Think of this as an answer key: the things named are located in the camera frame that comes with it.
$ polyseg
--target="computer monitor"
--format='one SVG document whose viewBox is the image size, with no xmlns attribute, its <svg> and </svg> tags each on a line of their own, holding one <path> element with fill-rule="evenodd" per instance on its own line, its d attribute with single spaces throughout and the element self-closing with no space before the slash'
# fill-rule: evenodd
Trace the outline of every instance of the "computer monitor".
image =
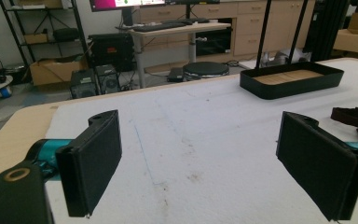
<svg viewBox="0 0 358 224">
<path fill-rule="evenodd" d="M 89 0 L 91 11 L 121 10 L 123 23 L 132 26 L 132 9 L 134 7 L 165 6 L 165 0 Z"/>
</svg>

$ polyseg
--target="white wall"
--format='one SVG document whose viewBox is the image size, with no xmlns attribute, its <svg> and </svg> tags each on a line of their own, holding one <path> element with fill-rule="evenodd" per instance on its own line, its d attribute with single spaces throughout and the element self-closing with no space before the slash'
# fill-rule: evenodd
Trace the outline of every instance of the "white wall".
<svg viewBox="0 0 358 224">
<path fill-rule="evenodd" d="M 105 12 L 91 12 L 89 0 L 77 0 L 77 7 L 80 14 L 80 19 L 83 25 L 85 37 L 94 34 L 112 34 L 117 33 L 115 26 L 119 26 L 121 21 L 121 11 L 105 11 Z M 68 23 L 72 27 L 74 25 L 74 17 L 72 16 L 72 10 L 55 12 L 58 17 Z M 30 13 L 29 19 L 24 24 L 25 28 L 29 28 L 30 32 L 34 30 L 36 25 L 40 22 L 41 15 L 35 15 Z M 63 47 L 64 54 L 70 54 L 74 51 L 80 51 L 79 45 L 65 45 Z M 54 57 L 58 56 L 57 48 L 52 48 L 49 45 L 35 47 L 35 56 L 40 57 Z M 4 12 L 0 6 L 0 60 L 3 66 L 7 66 L 13 63 L 22 63 L 22 58 L 19 50 L 16 46 L 16 42 L 13 38 L 10 28 L 7 24 Z"/>
</svg>

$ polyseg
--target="black tray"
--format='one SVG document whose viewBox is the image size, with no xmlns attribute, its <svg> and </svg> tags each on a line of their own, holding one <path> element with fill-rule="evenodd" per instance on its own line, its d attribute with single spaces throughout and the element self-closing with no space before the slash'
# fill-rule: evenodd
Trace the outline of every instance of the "black tray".
<svg viewBox="0 0 358 224">
<path fill-rule="evenodd" d="M 308 77 L 300 80 L 288 80 L 280 84 L 266 84 L 257 77 L 279 75 L 282 73 L 300 72 L 313 74 L 317 77 Z M 339 85 L 344 71 L 321 65 L 318 63 L 292 63 L 272 67 L 256 68 L 241 71 L 240 86 L 254 95 L 272 100 L 285 96 L 296 95 L 309 91 L 319 91 Z"/>
</svg>

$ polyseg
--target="monitor screen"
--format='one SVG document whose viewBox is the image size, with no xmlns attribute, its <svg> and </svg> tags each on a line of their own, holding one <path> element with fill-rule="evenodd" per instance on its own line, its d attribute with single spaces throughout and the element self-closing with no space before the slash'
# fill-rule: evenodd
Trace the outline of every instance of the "monitor screen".
<svg viewBox="0 0 358 224">
<path fill-rule="evenodd" d="M 124 7 L 163 6 L 165 0 L 89 0 L 92 11 L 122 9 Z"/>
</svg>

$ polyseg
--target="white tabletop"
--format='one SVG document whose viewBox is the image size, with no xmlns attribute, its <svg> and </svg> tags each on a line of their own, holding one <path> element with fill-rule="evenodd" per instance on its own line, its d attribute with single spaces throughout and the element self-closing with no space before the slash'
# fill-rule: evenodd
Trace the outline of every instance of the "white tabletop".
<svg viewBox="0 0 358 224">
<path fill-rule="evenodd" d="M 320 121 L 343 141 L 354 127 L 333 107 L 358 106 L 358 60 L 340 85 L 266 101 L 240 76 L 61 105 L 46 138 L 74 138 L 87 118 L 118 109 L 122 160 L 90 219 L 68 217 L 60 182 L 47 183 L 57 223 L 329 223 L 275 155 L 283 111 Z M 358 202 L 352 221 L 358 224 Z"/>
</svg>

